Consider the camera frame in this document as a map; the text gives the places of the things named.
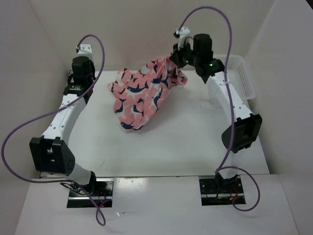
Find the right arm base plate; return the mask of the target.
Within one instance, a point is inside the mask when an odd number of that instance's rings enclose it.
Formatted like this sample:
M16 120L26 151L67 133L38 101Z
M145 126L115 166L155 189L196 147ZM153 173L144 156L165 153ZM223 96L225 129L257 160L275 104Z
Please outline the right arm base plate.
M221 188L215 181L214 176L199 178L201 205L202 206L224 206L246 204L242 181L238 177L234 183Z

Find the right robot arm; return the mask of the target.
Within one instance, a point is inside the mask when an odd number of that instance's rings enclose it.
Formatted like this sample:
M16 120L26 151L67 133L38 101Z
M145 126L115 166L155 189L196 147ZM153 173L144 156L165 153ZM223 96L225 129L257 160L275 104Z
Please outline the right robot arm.
M197 34L192 37L189 32L175 32L178 42L173 46L170 56L179 68L190 65L202 79L226 114L229 127L221 135L226 154L215 171L214 185L218 193L231 190L238 179L240 158L256 141L262 124L259 114L255 115L243 102L232 85L227 66L230 54L221 61L215 58L212 50L212 39L208 34Z

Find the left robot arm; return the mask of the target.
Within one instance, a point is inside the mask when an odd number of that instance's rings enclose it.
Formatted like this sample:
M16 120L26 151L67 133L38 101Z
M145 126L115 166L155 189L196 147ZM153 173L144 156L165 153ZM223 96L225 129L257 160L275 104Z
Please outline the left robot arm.
M58 112L43 134L33 137L29 143L35 169L39 172L57 174L78 183L80 190L88 196L97 192L95 173L78 165L68 146L70 134L80 113L86 107L95 81L95 68L87 56L72 60L72 71Z

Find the pink shark print shorts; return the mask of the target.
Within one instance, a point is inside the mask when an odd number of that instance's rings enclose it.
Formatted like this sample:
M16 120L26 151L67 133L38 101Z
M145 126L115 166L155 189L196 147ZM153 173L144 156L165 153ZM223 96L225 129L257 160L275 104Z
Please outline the pink shark print shorts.
M171 89L187 81L168 56L153 59L136 72L122 68L108 84L121 127L124 131L140 130L162 107Z

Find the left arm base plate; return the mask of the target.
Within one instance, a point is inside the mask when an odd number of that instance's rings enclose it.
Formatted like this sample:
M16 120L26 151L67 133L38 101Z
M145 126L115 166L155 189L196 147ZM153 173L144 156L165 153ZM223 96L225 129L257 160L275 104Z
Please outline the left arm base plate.
M112 207L112 196L114 178L97 178L98 188L89 195L95 203L101 208ZM69 189L67 200L67 208L93 208L94 205L83 191L74 184L61 183L61 185Z

